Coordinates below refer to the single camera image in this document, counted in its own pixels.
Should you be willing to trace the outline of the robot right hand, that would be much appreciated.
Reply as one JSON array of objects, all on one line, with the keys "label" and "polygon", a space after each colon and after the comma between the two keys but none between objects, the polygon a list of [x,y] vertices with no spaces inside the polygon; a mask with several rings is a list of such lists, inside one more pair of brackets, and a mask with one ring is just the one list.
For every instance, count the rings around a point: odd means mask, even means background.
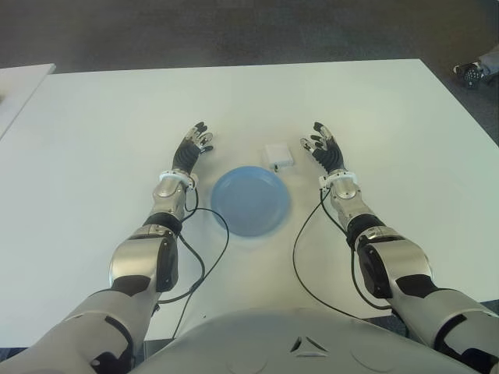
[{"label": "robot right hand", "polygon": [[314,122],[309,138],[301,138],[301,147],[328,173],[345,170],[345,162],[340,146],[327,126]]}]

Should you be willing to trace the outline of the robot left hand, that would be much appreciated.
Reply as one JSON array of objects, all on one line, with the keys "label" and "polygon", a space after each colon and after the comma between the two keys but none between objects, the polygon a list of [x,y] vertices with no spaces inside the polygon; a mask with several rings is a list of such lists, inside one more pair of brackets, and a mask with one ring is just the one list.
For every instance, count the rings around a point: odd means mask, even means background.
[{"label": "robot left hand", "polygon": [[184,136],[173,157],[172,168],[190,174],[202,153],[212,151],[213,134],[204,122],[198,122]]}]

